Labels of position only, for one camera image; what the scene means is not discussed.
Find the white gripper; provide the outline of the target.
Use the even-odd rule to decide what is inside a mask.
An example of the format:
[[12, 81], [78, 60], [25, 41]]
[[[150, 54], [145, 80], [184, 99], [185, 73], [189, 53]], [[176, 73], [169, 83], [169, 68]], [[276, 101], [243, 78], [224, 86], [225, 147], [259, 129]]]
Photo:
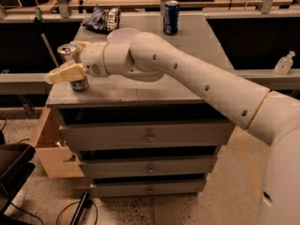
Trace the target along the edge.
[[103, 53], [107, 42], [95, 42], [73, 40], [71, 45], [76, 47], [72, 65], [64, 64], [44, 75], [44, 81], [48, 84], [63, 82], [75, 82], [83, 80], [88, 73], [92, 77], [107, 77], [109, 75], [104, 65]]

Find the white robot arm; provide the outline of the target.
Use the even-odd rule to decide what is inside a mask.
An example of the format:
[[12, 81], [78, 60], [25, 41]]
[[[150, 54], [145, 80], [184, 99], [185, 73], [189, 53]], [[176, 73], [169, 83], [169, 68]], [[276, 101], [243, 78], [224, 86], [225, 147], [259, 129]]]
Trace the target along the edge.
[[250, 135], [270, 145], [258, 225], [299, 225], [300, 102], [176, 49], [158, 35], [123, 28], [105, 42], [75, 41], [80, 61], [45, 75], [49, 84], [90, 75], [155, 82], [167, 74]]

